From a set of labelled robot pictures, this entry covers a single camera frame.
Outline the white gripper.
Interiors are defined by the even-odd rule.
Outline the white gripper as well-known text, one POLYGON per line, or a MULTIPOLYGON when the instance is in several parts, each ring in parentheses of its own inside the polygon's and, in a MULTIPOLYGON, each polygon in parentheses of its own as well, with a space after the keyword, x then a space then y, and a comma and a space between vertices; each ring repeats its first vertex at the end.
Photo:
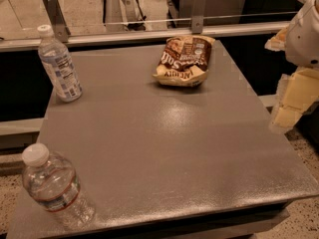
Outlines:
POLYGON ((264 48, 285 50, 286 60, 300 66, 291 75, 282 75, 276 90, 269 129, 286 133, 319 99, 319 0, 307 0, 288 28, 270 38, 264 48))

